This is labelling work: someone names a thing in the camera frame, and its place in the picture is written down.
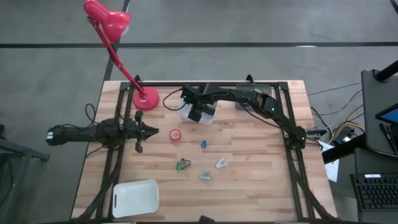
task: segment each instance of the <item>concrete floor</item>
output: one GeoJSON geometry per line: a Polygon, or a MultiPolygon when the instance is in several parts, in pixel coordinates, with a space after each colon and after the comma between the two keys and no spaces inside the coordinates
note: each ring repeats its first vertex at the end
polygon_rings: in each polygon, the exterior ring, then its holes
{"type": "MultiPolygon", "coordinates": [[[[0,1],[0,44],[99,43],[86,21],[83,0],[0,1]]],[[[102,1],[121,10],[123,0],[102,1]]],[[[385,42],[398,39],[388,0],[132,0],[133,19],[122,43],[138,42],[385,42]]],[[[304,80],[307,92],[360,82],[364,69],[384,68],[398,47],[119,49],[132,74],[145,80],[304,80]]],[[[16,223],[69,219],[87,144],[50,147],[48,128],[88,120],[84,105],[98,102],[105,49],[0,49],[0,123],[5,136],[51,153],[32,161],[16,223]]],[[[113,69],[111,80],[125,80],[113,69]]],[[[340,109],[360,85],[309,96],[320,113],[340,109]]],[[[331,127],[361,104],[355,99],[331,127]]],[[[356,120],[363,124],[363,119],[356,120]]],[[[356,219],[356,204],[333,188],[338,214],[356,219]]]]}

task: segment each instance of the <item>lamp base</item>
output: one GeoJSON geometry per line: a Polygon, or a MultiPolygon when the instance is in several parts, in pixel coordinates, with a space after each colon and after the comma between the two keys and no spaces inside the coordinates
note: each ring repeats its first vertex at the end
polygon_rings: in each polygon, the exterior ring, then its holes
{"type": "Polygon", "coordinates": [[[132,96],[132,102],[137,109],[142,111],[149,111],[154,109],[159,102],[159,94],[157,93],[155,88],[152,87],[143,87],[145,94],[141,94],[139,91],[136,91],[132,96]]]}

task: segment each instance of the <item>computer monitor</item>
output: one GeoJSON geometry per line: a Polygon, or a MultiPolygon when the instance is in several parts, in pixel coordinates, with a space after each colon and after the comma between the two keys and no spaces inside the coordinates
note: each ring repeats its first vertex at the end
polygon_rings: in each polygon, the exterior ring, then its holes
{"type": "Polygon", "coordinates": [[[376,114],[376,119],[398,125],[398,103],[376,114]]]}

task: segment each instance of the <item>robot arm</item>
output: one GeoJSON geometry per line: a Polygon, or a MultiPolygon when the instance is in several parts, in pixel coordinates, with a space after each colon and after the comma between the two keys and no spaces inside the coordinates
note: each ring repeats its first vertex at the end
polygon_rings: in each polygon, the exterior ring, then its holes
{"type": "Polygon", "coordinates": [[[142,112],[137,111],[135,121],[128,119],[120,126],[119,120],[110,118],[87,128],[67,125],[56,125],[49,129],[46,142],[58,146],[66,142],[101,142],[114,148],[123,144],[126,139],[137,139],[136,151],[142,152],[141,141],[157,134],[159,129],[142,122],[142,112]]]}
{"type": "Polygon", "coordinates": [[[215,109],[207,106],[218,100],[233,101],[238,103],[247,103],[253,110],[265,119],[272,119],[279,127],[284,130],[289,139],[292,140],[292,147],[303,149],[305,147],[306,132],[300,127],[294,125],[279,108],[277,101],[264,93],[246,90],[234,90],[220,88],[217,84],[206,83],[203,86],[194,88],[190,85],[184,85],[181,98],[187,104],[192,104],[191,112],[188,118],[199,122],[202,113],[213,115],[215,109]]]}

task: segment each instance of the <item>red tape roll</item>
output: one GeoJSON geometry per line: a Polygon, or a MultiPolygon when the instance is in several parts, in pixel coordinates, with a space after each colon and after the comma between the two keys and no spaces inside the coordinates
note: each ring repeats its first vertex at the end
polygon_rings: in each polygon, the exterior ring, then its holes
{"type": "Polygon", "coordinates": [[[175,128],[170,131],[169,136],[171,141],[179,141],[182,137],[182,134],[179,129],[175,128]]]}

